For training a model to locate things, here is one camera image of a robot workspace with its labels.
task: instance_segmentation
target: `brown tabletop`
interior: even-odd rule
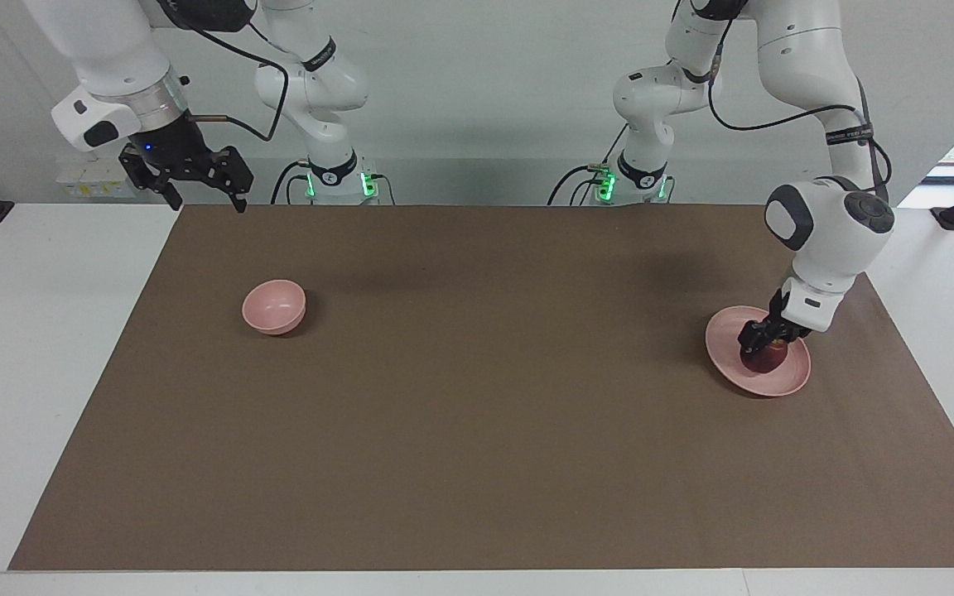
[[[870,283],[803,392],[705,324],[750,207],[188,207],[13,570],[954,566],[954,430]],[[268,339],[247,291],[301,283]]]

